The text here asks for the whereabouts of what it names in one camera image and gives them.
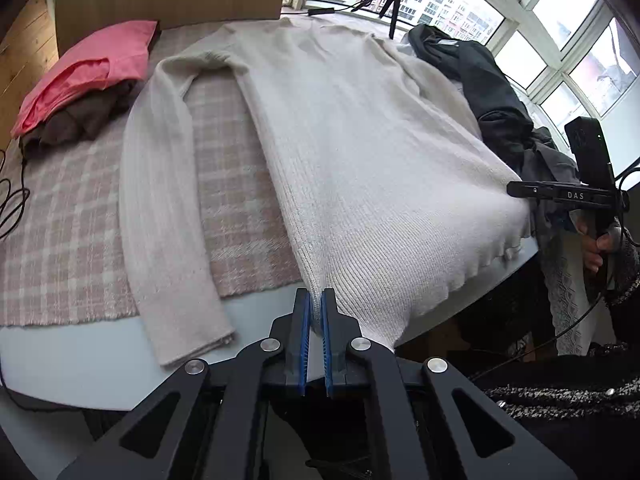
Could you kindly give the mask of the person's right hand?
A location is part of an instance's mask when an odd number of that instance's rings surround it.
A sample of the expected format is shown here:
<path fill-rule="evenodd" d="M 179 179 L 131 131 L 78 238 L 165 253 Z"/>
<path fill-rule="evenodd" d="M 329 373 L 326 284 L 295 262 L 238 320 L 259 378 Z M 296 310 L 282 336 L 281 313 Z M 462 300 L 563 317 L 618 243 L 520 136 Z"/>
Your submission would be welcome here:
<path fill-rule="evenodd" d="M 604 234 L 593 236 L 589 233 L 588 217 L 582 210 L 572 211 L 570 218 L 580 235 L 584 266 L 592 273 L 598 273 L 608 260 L 608 255 L 620 249 L 620 225 L 614 221 Z"/>

